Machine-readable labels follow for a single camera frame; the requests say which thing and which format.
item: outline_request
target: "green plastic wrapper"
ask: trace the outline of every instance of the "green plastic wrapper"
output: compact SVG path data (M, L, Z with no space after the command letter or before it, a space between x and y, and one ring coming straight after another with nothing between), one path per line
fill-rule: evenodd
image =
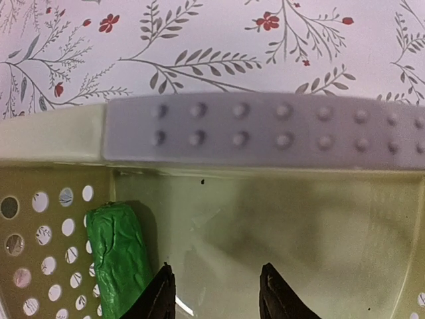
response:
M125 203L109 203L86 218L103 318L121 318L153 275L140 224Z

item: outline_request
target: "beige plastic bin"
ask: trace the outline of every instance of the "beige plastic bin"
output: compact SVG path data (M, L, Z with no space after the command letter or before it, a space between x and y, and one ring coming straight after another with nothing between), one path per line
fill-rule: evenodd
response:
M259 318L267 262L323 319L425 318L422 172L105 165L104 110L0 124L0 318L101 316L84 216L123 200L178 318Z

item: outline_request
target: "gray rubber grip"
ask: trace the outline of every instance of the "gray rubber grip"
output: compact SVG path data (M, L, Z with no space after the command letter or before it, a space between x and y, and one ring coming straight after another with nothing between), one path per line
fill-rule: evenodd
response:
M425 109L278 93L112 100L103 156L114 162L424 169Z

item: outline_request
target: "floral pattern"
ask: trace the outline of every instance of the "floral pattern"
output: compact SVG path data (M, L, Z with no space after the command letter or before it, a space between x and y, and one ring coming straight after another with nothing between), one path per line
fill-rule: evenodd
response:
M2 119L204 91L423 103L425 6L397 0L373 14L359 1L3 0Z

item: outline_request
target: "green wrapped package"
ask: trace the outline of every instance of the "green wrapped package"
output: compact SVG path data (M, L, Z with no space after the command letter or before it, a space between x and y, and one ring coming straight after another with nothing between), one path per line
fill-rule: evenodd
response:
M121 318L153 275L140 224L125 203L109 203L87 214L103 318Z

